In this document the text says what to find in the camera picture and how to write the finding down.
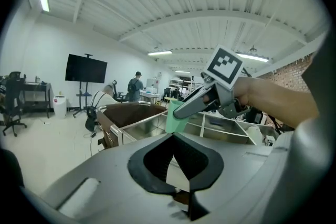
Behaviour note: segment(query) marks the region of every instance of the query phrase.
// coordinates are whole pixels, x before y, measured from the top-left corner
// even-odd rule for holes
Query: person
[[[140,90],[143,90],[143,84],[140,80],[141,72],[135,73],[135,78],[131,79],[128,83],[128,97],[129,102],[138,102],[140,100]]]
[[[254,106],[293,128],[306,119],[319,116],[310,92],[294,91],[268,80],[240,77],[234,85],[234,96],[241,106]],[[205,95],[203,102],[208,101]]]
[[[98,108],[102,105],[117,103],[118,102],[113,98],[113,86],[108,84],[102,91],[98,91],[93,95],[90,106]]]

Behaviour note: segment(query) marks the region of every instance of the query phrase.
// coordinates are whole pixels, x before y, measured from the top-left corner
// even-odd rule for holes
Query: table
[[[26,91],[34,91],[34,92],[44,92],[44,101],[26,101]],[[49,118],[50,112],[50,83],[47,84],[36,84],[26,82],[23,86],[23,97],[25,100],[24,109],[32,110],[32,109],[45,109],[47,113],[47,117]]]
[[[160,97],[160,94],[148,93],[145,91],[140,91],[141,101],[146,101],[155,104],[156,100]]]
[[[167,101],[177,101],[177,99],[173,98],[173,97],[165,97],[165,100],[167,100]]]

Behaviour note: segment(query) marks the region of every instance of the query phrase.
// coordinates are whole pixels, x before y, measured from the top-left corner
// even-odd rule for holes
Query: floor
[[[72,114],[68,112],[65,119],[53,114],[48,119],[45,113],[24,115],[22,122],[27,129],[16,126],[17,137],[12,129],[6,131],[6,136],[0,135],[1,146],[12,151],[19,161],[26,188],[37,195],[91,157],[86,114],[81,113],[76,118]],[[100,131],[92,138],[93,155],[98,153],[97,140],[102,137]]]

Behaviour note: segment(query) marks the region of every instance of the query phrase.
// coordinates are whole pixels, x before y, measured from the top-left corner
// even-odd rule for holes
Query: white trash can
[[[55,116],[64,119],[67,116],[67,99],[64,95],[57,95],[52,99]]]

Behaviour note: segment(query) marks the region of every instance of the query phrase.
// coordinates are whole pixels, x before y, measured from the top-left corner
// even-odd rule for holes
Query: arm
[[[311,93],[293,91],[263,79],[238,78],[234,94],[241,105],[252,105],[292,127],[319,115]]]

